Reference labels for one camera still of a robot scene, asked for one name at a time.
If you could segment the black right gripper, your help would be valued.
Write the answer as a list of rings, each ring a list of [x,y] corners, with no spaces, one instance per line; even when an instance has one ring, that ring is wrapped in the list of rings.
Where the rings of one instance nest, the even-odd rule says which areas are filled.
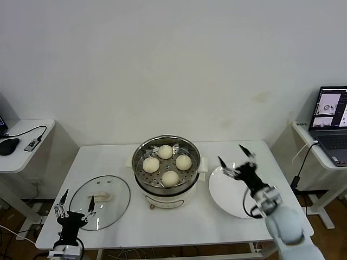
[[[268,184],[264,183],[260,177],[256,174],[257,164],[255,159],[255,153],[250,151],[247,147],[239,144],[242,152],[248,158],[241,166],[236,169],[230,168],[227,164],[218,156],[220,165],[222,167],[222,173],[235,180],[242,180],[250,190],[251,194],[256,194],[258,191],[268,187]]]

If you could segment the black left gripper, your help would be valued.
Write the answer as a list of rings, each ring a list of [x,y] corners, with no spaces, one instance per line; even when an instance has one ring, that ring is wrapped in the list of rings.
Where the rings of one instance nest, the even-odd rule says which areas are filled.
[[[87,213],[67,212],[65,202],[69,189],[67,189],[59,202],[54,205],[54,211],[57,222],[62,226],[62,230],[58,233],[59,240],[57,243],[77,243],[79,229],[86,225],[86,222],[93,217],[96,212],[94,195],[91,196]]]

